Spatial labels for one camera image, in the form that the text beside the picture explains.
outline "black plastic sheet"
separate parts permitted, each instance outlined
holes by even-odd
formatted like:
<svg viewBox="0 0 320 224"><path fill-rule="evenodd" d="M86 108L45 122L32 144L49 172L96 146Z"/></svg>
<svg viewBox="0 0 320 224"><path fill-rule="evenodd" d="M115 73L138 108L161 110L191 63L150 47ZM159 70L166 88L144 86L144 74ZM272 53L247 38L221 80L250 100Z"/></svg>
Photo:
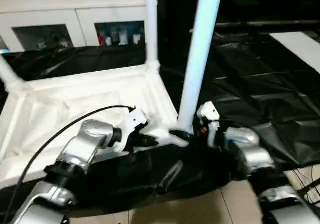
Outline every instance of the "black plastic sheet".
<svg viewBox="0 0 320 224"><path fill-rule="evenodd" d="M178 109L188 48L161 44L160 75ZM319 74L268 35L213 41L199 104L212 100L221 131L254 128L261 144L282 169L320 163ZM143 64L143 46L99 47L9 54L5 58L25 80ZM3 92L2 101L6 98ZM221 133L217 143L221 143ZM83 196L71 216L123 211L146 204L204 194L230 181L232 159L205 142L174 145L94 164ZM24 201L38 180L26 182L15 203ZM0 190L0 212L13 186Z"/></svg>

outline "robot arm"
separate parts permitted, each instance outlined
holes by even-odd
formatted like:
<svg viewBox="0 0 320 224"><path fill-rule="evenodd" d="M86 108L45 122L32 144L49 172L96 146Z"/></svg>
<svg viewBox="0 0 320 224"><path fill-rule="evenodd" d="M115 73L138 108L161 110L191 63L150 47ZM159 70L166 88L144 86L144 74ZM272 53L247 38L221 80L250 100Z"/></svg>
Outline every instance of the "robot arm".
<svg viewBox="0 0 320 224"><path fill-rule="evenodd" d="M77 195L82 191L78 186L98 150L112 148L112 151L122 151L128 136L146 120L140 109L134 109L118 128L97 120L84 121L55 163L44 169L47 173L44 180L33 188L10 223L68 223L68 218L59 209L76 204Z"/></svg>
<svg viewBox="0 0 320 224"><path fill-rule="evenodd" d="M297 194L269 153L259 146L259 137L250 129L229 127L225 149L236 161L236 178L248 179L259 202L266 224L319 224L319 218Z"/></svg>
<svg viewBox="0 0 320 224"><path fill-rule="evenodd" d="M207 137L210 141L206 144L217 147L211 143L220 118L214 105L202 105L197 114L208 131ZM68 223L68 218L59 209L76 204L77 196L83 191L78 189L78 186L98 150L111 148L114 152L123 151L136 127L146 124L147 119L139 109L131 111L118 128L97 120L84 121L77 136L68 142L56 162L45 168L46 177L34 187L11 224ZM189 144L187 140L170 134L158 124L149 124L141 133L144 138L152 137L158 145L170 142L184 147ZM320 224L318 217L291 187L284 173L276 169L269 153L259 145L259 137L255 132L247 128L229 127L224 135L222 149L231 153L235 161L233 176L237 180L248 179L257 195L264 223ZM140 141L138 135L133 137Z"/></svg>

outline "tiled floor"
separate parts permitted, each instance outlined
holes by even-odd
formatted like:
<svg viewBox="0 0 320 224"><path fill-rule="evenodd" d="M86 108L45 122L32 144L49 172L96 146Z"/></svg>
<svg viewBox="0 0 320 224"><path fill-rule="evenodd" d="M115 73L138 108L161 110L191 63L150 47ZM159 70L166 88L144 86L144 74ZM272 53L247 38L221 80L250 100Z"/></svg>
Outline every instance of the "tiled floor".
<svg viewBox="0 0 320 224"><path fill-rule="evenodd" d="M111 215L75 218L71 224L259 224L260 212L246 181L187 200Z"/></svg>

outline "white tray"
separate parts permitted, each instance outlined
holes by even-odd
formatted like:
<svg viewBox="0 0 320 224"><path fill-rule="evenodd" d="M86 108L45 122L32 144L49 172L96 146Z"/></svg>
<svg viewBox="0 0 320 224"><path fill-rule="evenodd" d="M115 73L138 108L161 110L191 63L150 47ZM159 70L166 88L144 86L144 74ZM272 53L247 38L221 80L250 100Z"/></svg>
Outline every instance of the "white tray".
<svg viewBox="0 0 320 224"><path fill-rule="evenodd" d="M109 105L137 106L174 126L177 113L156 70L147 65L26 82L10 93L0 115L0 188L14 184L37 149L79 116ZM91 117L111 124L127 110L105 110ZM43 176L82 121L56 138L31 166L26 180Z"/></svg>

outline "black cable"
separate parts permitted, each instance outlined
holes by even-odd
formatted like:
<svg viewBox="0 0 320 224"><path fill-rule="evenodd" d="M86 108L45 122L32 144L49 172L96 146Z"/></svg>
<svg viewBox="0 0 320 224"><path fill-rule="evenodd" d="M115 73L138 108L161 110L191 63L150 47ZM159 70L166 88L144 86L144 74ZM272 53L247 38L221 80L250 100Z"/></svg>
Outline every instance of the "black cable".
<svg viewBox="0 0 320 224"><path fill-rule="evenodd" d="M292 170L292 171L296 174L297 179L300 181L300 186L302 186L302 188L305 188L305 184L304 184L304 182L301 180L300 176L296 173L295 170ZM311 197L309 196L308 193L305 193L303 196L305 196L305 195L307 196L307 202L310 203Z"/></svg>
<svg viewBox="0 0 320 224"><path fill-rule="evenodd" d="M10 211L11 211L11 208L12 208L12 205L13 205L13 202L15 200L15 197L18 193L18 190L20 188L20 186L22 185L23 183L23 180L30 168L30 166L32 165L33 161L37 158L37 156L57 137L59 136L61 133L63 133L65 130L67 130L70 126L76 124L77 122L87 118L88 116L91 116L93 114L96 114L97 112L100 112L102 110L107 110L107 109L111 109L111 108L128 108L129 111L132 111L134 108L133 107L130 107L130 106L126 106L126 105L111 105L111 106L107 106L107 107L102 107L100 109L96 109L96 110L93 110L91 111L90 113L88 114L85 114L79 118L77 118L76 120L70 122L68 125L66 125L65 127L63 127L62 129L60 129L56 134L54 134L49 140L47 140L40 148L39 150L32 156L32 158L30 159L30 161L28 162L28 164L25 166L24 168L24 171L22 172L15 188L14 188L14 191L12 193L12 196L11 196L11 199L9 201L9 205L8 205L8 208L5 212L5 217L3 219L3 223L2 224L7 224L7 220L9 218L9 215L10 215Z"/></svg>
<svg viewBox="0 0 320 224"><path fill-rule="evenodd" d="M311 173L310 173L310 175L311 175L311 181L312 182L314 182L314 178L313 178L313 170L314 170L314 166L311 166ZM315 186L314 187L314 189L316 189L316 192L317 192L317 194L319 195L319 197L320 197L320 193L319 193L319 191L318 191L318 188ZM316 202L314 202L314 205L316 205L316 204L318 204L320 202L320 200L318 200L318 201L316 201Z"/></svg>

